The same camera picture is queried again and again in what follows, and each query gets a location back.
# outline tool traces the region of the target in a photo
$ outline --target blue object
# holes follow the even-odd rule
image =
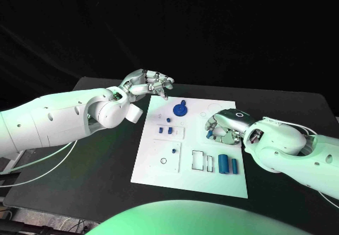
[[[230,168],[228,168],[228,155],[227,154],[219,154],[218,163],[219,163],[219,173],[228,174]]]
[[[173,107],[173,113],[179,117],[185,116],[188,113],[188,107],[185,105],[186,105],[186,101],[182,100],[182,103]]]
[[[209,139],[212,135],[214,135],[214,131],[208,131],[206,138]]]
[[[238,174],[238,167],[237,167],[237,159],[232,159],[232,169],[234,169],[234,174]]]

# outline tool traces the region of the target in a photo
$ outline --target table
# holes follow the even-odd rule
[[[74,90],[117,86],[121,80],[80,79]],[[234,100],[237,108],[253,115],[302,124],[319,134],[339,138],[339,124],[325,97],[313,93],[175,85],[170,96]],[[147,112],[150,95],[136,105]],[[162,200],[198,200],[219,203],[263,214],[313,234],[336,231],[339,210],[318,191],[284,174],[264,171],[243,151],[248,199],[165,188],[130,182],[146,114],[137,124],[127,120],[78,141],[62,165],[39,180],[13,187],[5,199],[10,207],[105,221],[127,209]],[[61,147],[36,149],[33,160]],[[45,173],[65,157],[55,157],[25,168],[17,183]]]

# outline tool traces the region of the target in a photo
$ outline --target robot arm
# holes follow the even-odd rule
[[[219,125],[224,136],[212,135]],[[273,173],[287,174],[300,184],[339,199],[339,139],[303,135],[283,121],[257,121],[237,109],[218,112],[206,122],[208,138],[225,144],[243,139],[245,152]]]
[[[172,83],[163,74],[137,70],[118,87],[51,94],[0,112],[0,157],[67,144],[116,127],[124,118],[136,123],[143,110],[131,102],[147,93],[168,99],[163,87],[172,89]]]

